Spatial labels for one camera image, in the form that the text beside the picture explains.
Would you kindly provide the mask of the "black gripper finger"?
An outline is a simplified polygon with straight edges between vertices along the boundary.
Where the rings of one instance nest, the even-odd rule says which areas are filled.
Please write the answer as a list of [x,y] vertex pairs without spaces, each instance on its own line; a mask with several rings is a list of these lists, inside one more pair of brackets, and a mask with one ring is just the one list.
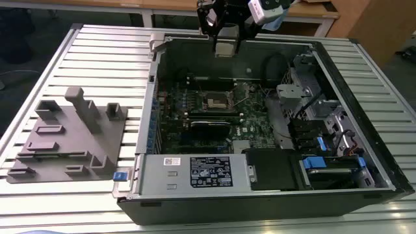
[[218,37],[219,37],[219,33],[227,23],[227,19],[228,19],[228,10],[223,10],[223,11],[214,11],[212,13],[212,38],[214,38],[214,48],[212,50],[216,52],[216,46],[218,46]]
[[238,19],[235,20],[238,27],[239,27],[239,33],[238,33],[238,40],[236,40],[236,48],[235,53],[239,53],[243,37],[244,37],[244,15],[239,13]]

